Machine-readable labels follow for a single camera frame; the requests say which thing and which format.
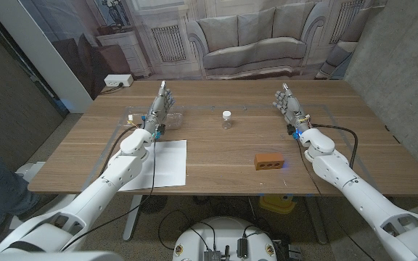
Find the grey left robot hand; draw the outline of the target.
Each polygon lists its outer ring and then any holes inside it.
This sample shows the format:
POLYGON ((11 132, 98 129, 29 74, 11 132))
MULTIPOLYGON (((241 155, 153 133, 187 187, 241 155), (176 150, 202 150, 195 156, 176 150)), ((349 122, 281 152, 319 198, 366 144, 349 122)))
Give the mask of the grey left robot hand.
POLYGON ((175 103, 171 90, 166 88, 163 80, 158 89, 157 96, 149 107, 147 116, 144 121, 144 127, 149 133, 157 133, 158 128, 165 123, 168 112, 175 103))

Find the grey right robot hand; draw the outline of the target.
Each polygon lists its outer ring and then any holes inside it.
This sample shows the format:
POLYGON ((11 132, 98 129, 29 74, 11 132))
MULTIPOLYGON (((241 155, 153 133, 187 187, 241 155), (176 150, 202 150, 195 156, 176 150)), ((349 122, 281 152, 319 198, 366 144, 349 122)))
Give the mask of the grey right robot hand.
POLYGON ((300 136, 301 133, 311 128, 310 116, 305 113, 286 83, 282 84, 282 88, 282 91, 275 93, 276 101, 273 105, 282 113, 287 123, 287 133, 291 136, 300 136))

